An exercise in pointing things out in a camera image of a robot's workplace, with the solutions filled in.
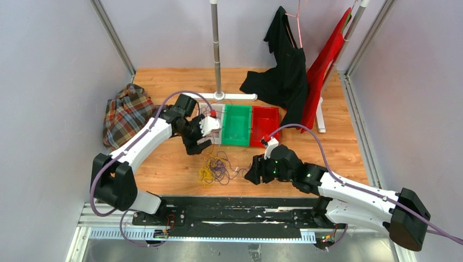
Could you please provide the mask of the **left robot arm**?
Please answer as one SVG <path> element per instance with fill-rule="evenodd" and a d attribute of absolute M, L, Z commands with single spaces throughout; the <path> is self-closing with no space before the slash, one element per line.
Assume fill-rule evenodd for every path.
<path fill-rule="evenodd" d="M 94 214 L 139 211 L 153 225 L 167 220 L 162 198 L 137 187 L 134 174 L 144 160 L 163 142 L 180 136 L 188 155 L 201 154 L 212 142 L 205 137 L 221 128 L 217 112 L 201 94 L 177 91 L 173 105 L 167 99 L 145 126 L 122 147 L 98 154 L 92 164 L 90 204 Z"/>

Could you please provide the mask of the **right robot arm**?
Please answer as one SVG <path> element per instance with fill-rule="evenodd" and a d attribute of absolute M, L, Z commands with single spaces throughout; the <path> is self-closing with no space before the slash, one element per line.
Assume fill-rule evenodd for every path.
<path fill-rule="evenodd" d="M 290 182 L 303 193 L 317 195 L 312 220 L 318 227 L 330 223 L 365 227 L 388 235 L 403 248 L 422 250 L 430 213 L 408 188 L 395 192 L 331 175 L 326 167 L 304 163 L 285 145 L 254 156 L 245 179 L 255 185 Z"/>

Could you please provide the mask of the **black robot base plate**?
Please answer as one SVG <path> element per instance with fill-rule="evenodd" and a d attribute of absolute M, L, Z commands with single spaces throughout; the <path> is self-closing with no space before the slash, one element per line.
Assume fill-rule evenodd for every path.
<path fill-rule="evenodd" d="M 344 224 L 314 217 L 317 198 L 164 196 L 157 215 L 137 212 L 130 225 L 164 229 L 171 237 L 296 239 L 301 230 L 339 235 Z"/>

